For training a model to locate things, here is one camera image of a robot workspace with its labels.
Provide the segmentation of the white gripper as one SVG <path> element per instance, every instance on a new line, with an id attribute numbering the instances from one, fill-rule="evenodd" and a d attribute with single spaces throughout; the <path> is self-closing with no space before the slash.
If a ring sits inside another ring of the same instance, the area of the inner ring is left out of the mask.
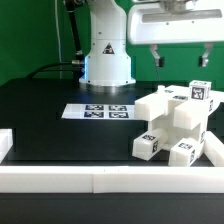
<path id="1" fill-rule="evenodd" d="M 199 66 L 206 67 L 211 42 L 224 41 L 224 1 L 135 1 L 128 14 L 128 40 L 151 45 L 157 67 L 164 66 L 165 58 L 156 44 L 207 42 L 199 57 Z"/>

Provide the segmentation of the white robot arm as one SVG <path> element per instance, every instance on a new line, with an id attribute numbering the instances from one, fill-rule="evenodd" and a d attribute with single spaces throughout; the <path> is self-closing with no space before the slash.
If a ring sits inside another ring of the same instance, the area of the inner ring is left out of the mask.
<path id="1" fill-rule="evenodd" d="M 84 59 L 85 88 L 117 92 L 135 84 L 126 44 L 148 45 L 155 60 L 161 44 L 224 41 L 224 0 L 131 0 L 126 12 L 115 0 L 87 0 L 91 50 Z"/>

